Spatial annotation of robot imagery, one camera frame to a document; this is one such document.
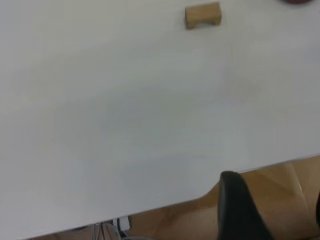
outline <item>wooden block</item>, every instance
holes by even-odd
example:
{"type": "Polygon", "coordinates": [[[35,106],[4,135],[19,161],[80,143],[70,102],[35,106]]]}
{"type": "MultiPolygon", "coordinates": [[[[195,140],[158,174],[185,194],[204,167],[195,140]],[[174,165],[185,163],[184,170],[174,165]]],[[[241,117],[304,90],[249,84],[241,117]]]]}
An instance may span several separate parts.
{"type": "Polygon", "coordinates": [[[220,25],[222,13],[219,2],[189,6],[185,8],[185,24],[187,29],[196,25],[207,23],[220,25]]]}
{"type": "Polygon", "coordinates": [[[284,0],[284,1],[287,3],[290,3],[290,4],[305,4],[305,3],[310,2],[312,0],[284,0]]]}

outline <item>floor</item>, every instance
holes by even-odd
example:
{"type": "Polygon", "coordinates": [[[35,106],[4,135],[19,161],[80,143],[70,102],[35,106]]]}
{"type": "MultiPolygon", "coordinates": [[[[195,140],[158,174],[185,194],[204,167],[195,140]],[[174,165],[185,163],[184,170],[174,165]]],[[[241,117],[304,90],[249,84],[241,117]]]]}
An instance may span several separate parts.
{"type": "MultiPolygon", "coordinates": [[[[315,218],[319,173],[320,156],[315,156],[242,174],[275,239],[301,240],[320,235],[315,218]]],[[[217,184],[200,199],[135,214],[131,216],[132,229],[128,233],[157,240],[214,240],[218,230],[218,191],[217,184]]],[[[69,231],[35,239],[89,240],[90,231],[69,231]]]]}

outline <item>wooden floor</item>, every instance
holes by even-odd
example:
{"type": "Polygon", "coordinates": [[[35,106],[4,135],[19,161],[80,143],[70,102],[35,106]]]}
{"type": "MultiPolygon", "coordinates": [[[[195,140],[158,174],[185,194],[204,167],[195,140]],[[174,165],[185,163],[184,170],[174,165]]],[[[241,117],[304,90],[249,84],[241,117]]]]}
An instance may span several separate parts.
{"type": "MultiPolygon", "coordinates": [[[[319,236],[315,209],[320,190],[320,156],[242,175],[275,239],[300,240],[319,236]]],[[[214,240],[218,231],[218,191],[217,184],[200,199],[133,215],[129,234],[157,240],[214,240]]],[[[90,231],[70,231],[35,239],[89,240],[90,231]]]]}

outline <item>table surface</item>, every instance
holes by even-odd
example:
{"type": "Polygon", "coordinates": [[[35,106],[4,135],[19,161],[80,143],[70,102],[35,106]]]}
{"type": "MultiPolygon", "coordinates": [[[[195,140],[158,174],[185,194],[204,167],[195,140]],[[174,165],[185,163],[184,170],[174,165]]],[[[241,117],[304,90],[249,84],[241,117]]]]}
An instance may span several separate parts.
{"type": "Polygon", "coordinates": [[[320,153],[320,2],[0,2],[0,238],[199,198],[320,153]]]}

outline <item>small wooden block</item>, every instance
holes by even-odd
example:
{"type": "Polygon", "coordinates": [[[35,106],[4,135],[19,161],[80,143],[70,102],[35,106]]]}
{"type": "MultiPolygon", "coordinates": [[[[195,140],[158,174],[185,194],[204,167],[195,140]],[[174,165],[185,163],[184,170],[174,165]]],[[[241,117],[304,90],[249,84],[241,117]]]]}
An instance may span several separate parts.
{"type": "Polygon", "coordinates": [[[290,3],[290,4],[305,4],[305,3],[310,2],[312,0],[284,0],[284,1],[287,3],[290,3]]]}
{"type": "Polygon", "coordinates": [[[220,25],[221,18],[222,13],[219,2],[185,8],[185,24],[187,29],[193,29],[196,25],[202,23],[220,25]]]}

